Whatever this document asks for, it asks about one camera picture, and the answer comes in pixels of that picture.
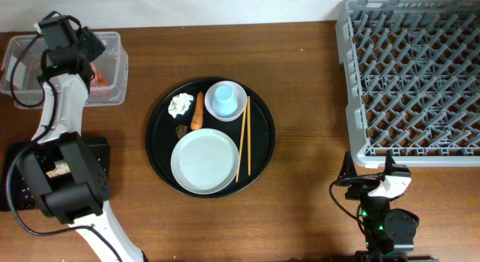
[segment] white wall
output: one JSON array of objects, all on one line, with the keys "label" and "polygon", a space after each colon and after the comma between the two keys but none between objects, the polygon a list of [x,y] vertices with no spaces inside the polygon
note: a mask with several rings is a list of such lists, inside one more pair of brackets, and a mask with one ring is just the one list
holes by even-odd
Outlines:
[{"label": "white wall", "polygon": [[0,32],[56,10],[93,29],[336,20],[343,0],[0,0]]}]

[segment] white crumpled tissue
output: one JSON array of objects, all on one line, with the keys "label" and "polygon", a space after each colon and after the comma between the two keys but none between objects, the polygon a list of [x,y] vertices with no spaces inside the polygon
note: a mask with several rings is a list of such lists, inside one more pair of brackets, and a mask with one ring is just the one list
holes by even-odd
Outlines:
[{"label": "white crumpled tissue", "polygon": [[191,102],[194,100],[192,95],[187,93],[180,93],[179,95],[172,98],[170,105],[168,106],[168,113],[177,117],[177,115],[183,115],[187,112]]}]

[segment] white bowl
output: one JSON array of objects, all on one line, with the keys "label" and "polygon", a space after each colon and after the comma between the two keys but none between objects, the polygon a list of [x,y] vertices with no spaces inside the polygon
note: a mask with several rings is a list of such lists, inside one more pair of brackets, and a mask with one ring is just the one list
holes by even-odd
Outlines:
[{"label": "white bowl", "polygon": [[195,194],[213,194],[227,187],[239,168],[239,151],[221,131],[203,128],[185,135],[170,160],[175,180]]},{"label": "white bowl", "polygon": [[[235,95],[235,98],[237,99],[237,102],[238,102],[237,109],[233,111],[233,113],[229,114],[228,116],[218,115],[216,114],[215,109],[213,109],[213,105],[212,105],[213,94],[215,93],[215,90],[219,86],[230,86],[233,89],[233,94]],[[247,107],[247,93],[242,88],[242,86],[232,81],[221,81],[221,82],[215,83],[213,86],[210,87],[210,89],[207,90],[207,93],[205,94],[205,108],[213,117],[223,122],[231,122],[237,119],[243,113],[246,107]]]}]

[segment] metal grid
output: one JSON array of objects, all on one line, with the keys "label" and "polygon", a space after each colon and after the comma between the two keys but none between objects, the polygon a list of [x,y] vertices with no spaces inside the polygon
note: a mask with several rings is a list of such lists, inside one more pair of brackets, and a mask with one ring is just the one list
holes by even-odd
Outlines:
[{"label": "metal grid", "polygon": [[355,11],[349,18],[365,155],[480,155],[478,15]]}]

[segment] round black tray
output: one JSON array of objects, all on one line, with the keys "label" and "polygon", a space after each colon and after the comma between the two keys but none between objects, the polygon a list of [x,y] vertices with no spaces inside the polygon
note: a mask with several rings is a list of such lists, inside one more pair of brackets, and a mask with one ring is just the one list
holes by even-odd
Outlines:
[{"label": "round black tray", "polygon": [[[275,147],[275,125],[273,123],[272,115],[266,104],[253,90],[236,82],[241,85],[247,92],[247,95],[250,96],[251,175],[248,176],[247,126],[245,124],[244,147],[242,150],[238,182],[233,180],[226,188],[214,194],[194,194],[185,190],[176,182],[170,167],[173,148],[179,141],[175,129],[179,124],[183,124],[188,126],[188,130],[191,131],[190,123],[194,116],[194,107],[198,92],[202,91],[203,94],[205,94],[210,86],[224,80],[229,79],[207,77],[196,79],[180,86],[169,93],[157,105],[148,121],[145,146],[150,164],[164,182],[184,194],[189,194],[194,197],[211,198],[236,193],[249,186],[255,179],[257,179],[272,157],[273,149]],[[183,116],[177,115],[174,119],[168,114],[167,108],[172,98],[180,93],[188,93],[194,96],[195,100],[190,106],[190,109],[188,109]],[[204,109],[204,111],[203,128],[213,128],[222,131],[232,138],[237,145],[237,148],[239,148],[240,134],[242,132],[242,117],[240,116],[232,122],[221,122],[214,118],[206,109]]]}]

